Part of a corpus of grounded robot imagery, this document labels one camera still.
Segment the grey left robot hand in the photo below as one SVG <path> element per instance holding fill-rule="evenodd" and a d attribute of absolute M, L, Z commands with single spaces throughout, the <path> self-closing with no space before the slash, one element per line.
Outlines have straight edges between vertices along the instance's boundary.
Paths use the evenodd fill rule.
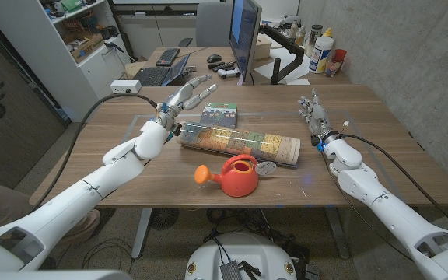
<path fill-rule="evenodd" d="M 176 116 L 182 110 L 192 110 L 204 98 L 218 89 L 218 86 L 213 84 L 203 92 L 193 96 L 193 90 L 211 77 L 211 75 L 203 75 L 190 79 L 183 86 L 173 92 L 164 103 L 159 103 L 157 105 L 156 115 L 151 119 L 151 121 L 160 124 L 167 131 L 172 131 L 176 126 Z"/>

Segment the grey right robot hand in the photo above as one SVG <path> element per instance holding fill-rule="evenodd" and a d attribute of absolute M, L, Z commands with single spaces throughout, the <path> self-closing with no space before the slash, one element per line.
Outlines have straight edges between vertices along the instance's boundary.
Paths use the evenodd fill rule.
<path fill-rule="evenodd" d="M 311 100 L 301 96 L 298 104 L 301 106 L 299 114 L 309 125 L 313 145 L 328 144 L 338 138 L 338 132 L 332 128 L 329 117 L 320 104 L 316 89 L 312 89 Z"/>

